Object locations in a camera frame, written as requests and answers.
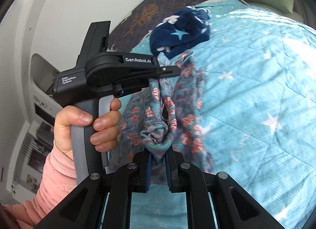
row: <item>silver bolt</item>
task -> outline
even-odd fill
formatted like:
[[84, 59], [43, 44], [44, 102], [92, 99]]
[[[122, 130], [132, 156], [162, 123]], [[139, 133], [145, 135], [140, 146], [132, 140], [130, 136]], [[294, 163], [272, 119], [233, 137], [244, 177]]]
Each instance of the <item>silver bolt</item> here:
[[188, 169], [191, 167], [191, 165], [187, 162], [183, 162], [181, 165], [180, 165], [183, 169]]
[[92, 174], [90, 175], [90, 178], [91, 178], [92, 180], [99, 179], [99, 177], [100, 177], [100, 175], [99, 175], [98, 173], [92, 173]]
[[220, 179], [226, 179], [226, 178], [228, 177], [228, 174], [225, 173], [225, 172], [219, 172], [219, 173], [218, 173], [218, 177], [219, 177]]
[[127, 164], [127, 167], [128, 167], [129, 169], [135, 169], [135, 168], [137, 168], [137, 164], [131, 162], [131, 163], [128, 163], [128, 164]]

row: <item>navy blue blanket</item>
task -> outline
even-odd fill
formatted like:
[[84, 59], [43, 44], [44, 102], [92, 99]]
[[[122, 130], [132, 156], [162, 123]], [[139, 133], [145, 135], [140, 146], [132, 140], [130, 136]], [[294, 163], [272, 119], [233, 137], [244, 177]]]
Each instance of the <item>navy blue blanket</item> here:
[[171, 59], [197, 44], [210, 39], [207, 9], [187, 6], [165, 18], [150, 35], [150, 50], [158, 56], [162, 51]]

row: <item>pink sweater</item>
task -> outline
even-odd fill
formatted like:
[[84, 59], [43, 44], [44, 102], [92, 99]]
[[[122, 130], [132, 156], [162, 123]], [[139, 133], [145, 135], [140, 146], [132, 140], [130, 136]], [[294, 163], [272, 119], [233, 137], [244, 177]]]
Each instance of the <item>pink sweater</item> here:
[[23, 204], [4, 207], [16, 217], [22, 229], [31, 229], [76, 187], [75, 178], [73, 159], [54, 147], [47, 156], [36, 197]]

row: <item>wall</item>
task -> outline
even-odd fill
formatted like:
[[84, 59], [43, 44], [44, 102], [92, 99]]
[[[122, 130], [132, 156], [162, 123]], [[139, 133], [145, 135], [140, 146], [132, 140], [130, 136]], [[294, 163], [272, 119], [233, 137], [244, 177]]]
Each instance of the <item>wall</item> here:
[[13, 4], [0, 23], [0, 200], [7, 196], [7, 171], [20, 130], [25, 122], [15, 84], [14, 48], [19, 10]]

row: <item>hand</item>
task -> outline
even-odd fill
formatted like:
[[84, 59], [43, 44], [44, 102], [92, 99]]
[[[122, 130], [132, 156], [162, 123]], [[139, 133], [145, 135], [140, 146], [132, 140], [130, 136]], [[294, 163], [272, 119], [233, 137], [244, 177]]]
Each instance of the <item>hand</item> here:
[[[122, 115], [118, 111], [121, 108], [121, 101], [113, 99], [110, 104], [111, 111], [97, 118], [93, 127], [95, 134], [90, 141], [99, 152], [107, 152], [117, 145], [117, 136], [120, 133], [118, 122]], [[75, 106], [63, 108], [56, 116], [54, 127], [54, 138], [56, 147], [72, 159], [71, 149], [71, 125], [84, 127], [92, 123], [92, 115], [82, 111]]]

